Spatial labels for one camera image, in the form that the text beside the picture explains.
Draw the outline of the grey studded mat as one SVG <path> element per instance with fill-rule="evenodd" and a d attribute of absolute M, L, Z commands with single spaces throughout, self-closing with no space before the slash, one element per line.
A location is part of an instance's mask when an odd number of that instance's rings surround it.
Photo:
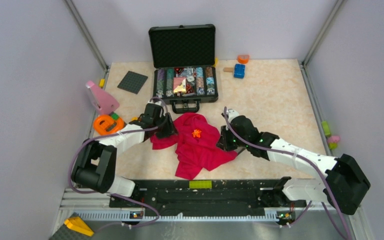
<path fill-rule="evenodd" d="M 49 240 L 87 240 L 89 237 L 77 231 L 69 229 L 61 216 L 58 217 L 59 228 L 49 237 Z"/>

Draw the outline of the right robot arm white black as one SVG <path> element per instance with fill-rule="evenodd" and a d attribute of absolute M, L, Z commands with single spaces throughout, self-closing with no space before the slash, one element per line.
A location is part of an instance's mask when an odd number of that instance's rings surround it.
<path fill-rule="evenodd" d="M 315 201 L 353 215 L 371 188 L 355 158 L 348 154 L 334 157 L 298 147 L 276 134 L 259 131 L 249 118 L 231 108 L 222 116 L 226 124 L 221 127 L 218 148 L 226 152 L 248 151 L 256 158 L 284 164 L 310 176 L 283 177 L 273 192 L 273 200 L 279 206 L 291 201 Z"/>

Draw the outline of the blue toy mallet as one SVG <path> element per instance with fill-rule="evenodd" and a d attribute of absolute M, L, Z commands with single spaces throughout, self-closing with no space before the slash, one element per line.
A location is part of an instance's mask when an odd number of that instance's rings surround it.
<path fill-rule="evenodd" d="M 223 72 L 232 73 L 234 78 L 243 79 L 245 77 L 246 65 L 237 63 L 234 67 L 224 67 Z"/>

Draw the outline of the magenta red garment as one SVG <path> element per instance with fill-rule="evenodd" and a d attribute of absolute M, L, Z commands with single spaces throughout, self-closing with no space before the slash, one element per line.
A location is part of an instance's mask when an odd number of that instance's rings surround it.
<path fill-rule="evenodd" d="M 184 113 L 174 120 L 178 132 L 168 138 L 158 139 L 152 136 L 150 141 L 153 150 L 162 150 L 176 145 L 178 165 L 175 176 L 193 180 L 202 169 L 212 171 L 219 166 L 233 161 L 237 157 L 235 151 L 224 151 L 216 144 L 220 133 L 216 127 L 210 125 L 207 119 L 198 113 Z M 195 129 L 202 131 L 201 138 L 193 138 Z"/>

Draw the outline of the pink plastic stand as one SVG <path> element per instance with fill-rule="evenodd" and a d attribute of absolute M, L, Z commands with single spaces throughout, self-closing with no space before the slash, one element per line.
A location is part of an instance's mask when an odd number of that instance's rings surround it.
<path fill-rule="evenodd" d="M 99 115 L 109 115 L 119 108 L 119 102 L 94 82 L 88 81 L 85 86 L 89 100 Z"/>

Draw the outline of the gold orange brooch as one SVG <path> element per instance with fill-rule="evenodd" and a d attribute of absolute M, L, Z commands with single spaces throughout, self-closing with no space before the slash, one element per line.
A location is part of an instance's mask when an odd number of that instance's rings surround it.
<path fill-rule="evenodd" d="M 192 137 L 193 138 L 201 138 L 201 133 L 202 133 L 202 131 L 200 129 L 194 129 L 192 132 Z"/>

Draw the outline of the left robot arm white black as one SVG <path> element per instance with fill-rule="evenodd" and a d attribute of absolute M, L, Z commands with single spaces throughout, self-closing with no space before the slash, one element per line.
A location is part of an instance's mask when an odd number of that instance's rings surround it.
<path fill-rule="evenodd" d="M 116 175 L 117 158 L 151 137 L 168 138 L 177 133 L 166 103 L 151 98 L 144 112 L 116 133 L 86 139 L 75 152 L 68 170 L 68 183 L 86 187 L 86 194 L 101 193 L 121 200 L 129 207 L 140 202 L 134 181 Z"/>

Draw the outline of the green pink toy blocks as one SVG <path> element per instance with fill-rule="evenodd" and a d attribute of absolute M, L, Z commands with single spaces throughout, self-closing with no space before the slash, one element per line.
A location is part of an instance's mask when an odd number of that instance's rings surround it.
<path fill-rule="evenodd" d="M 326 142 L 330 150 L 334 150 L 338 147 L 338 143 L 340 142 L 341 138 L 339 135 L 333 135 L 331 133 L 329 124 L 327 121 L 321 122 L 321 127 L 323 130 L 323 134 L 326 137 Z"/>

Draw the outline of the small yellow block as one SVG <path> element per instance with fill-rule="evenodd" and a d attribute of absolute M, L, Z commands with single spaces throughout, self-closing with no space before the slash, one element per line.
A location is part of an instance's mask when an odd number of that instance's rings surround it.
<path fill-rule="evenodd" d="M 102 78 L 100 81 L 99 81 L 99 87 L 100 88 L 103 88 L 105 86 L 105 82 L 106 80 L 104 78 Z"/>

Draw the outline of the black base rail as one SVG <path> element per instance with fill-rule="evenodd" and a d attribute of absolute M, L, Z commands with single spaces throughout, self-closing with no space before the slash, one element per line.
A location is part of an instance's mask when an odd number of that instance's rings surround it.
<path fill-rule="evenodd" d="M 155 208 L 162 217 L 254 217 L 267 208 L 305 208 L 305 200 L 289 200 L 284 179 L 217 179 L 209 188 L 191 188 L 188 180 L 136 180 L 131 199 Z"/>

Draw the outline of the black poker chip case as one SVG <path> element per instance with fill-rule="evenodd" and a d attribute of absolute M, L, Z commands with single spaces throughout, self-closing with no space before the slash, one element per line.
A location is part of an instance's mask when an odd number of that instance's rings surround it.
<path fill-rule="evenodd" d="M 155 69 L 153 96 L 176 114 L 196 113 L 201 104 L 218 100 L 213 24 L 154 26 L 148 36 Z"/>

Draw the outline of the dark grey lego baseplate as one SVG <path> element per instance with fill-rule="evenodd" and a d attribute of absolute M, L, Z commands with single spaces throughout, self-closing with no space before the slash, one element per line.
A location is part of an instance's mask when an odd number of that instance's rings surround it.
<path fill-rule="evenodd" d="M 117 88 L 137 95 L 147 79 L 148 76 L 146 75 L 128 71 L 117 85 Z"/>

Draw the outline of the orange tape dispenser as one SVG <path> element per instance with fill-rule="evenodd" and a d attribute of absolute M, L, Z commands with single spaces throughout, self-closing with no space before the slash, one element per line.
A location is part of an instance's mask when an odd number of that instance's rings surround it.
<path fill-rule="evenodd" d="M 247 64 L 250 60 L 250 56 L 248 54 L 242 54 L 242 55 L 238 55 L 237 56 L 237 61 L 240 63 L 240 64 Z"/>

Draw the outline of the lime green lego brick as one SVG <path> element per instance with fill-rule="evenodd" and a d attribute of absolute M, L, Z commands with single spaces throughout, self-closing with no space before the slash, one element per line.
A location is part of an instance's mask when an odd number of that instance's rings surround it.
<path fill-rule="evenodd" d="M 211 189 L 213 182 L 211 180 L 193 180 L 189 181 L 190 189 Z"/>

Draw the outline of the green small brick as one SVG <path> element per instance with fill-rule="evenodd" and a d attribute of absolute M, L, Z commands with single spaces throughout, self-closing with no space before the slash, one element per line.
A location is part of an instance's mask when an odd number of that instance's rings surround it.
<path fill-rule="evenodd" d="M 116 114 L 115 112 L 112 112 L 112 113 L 110 114 L 110 116 L 111 116 L 111 118 L 114 119 L 114 120 L 118 120 L 118 119 L 120 118 L 119 115 Z"/>

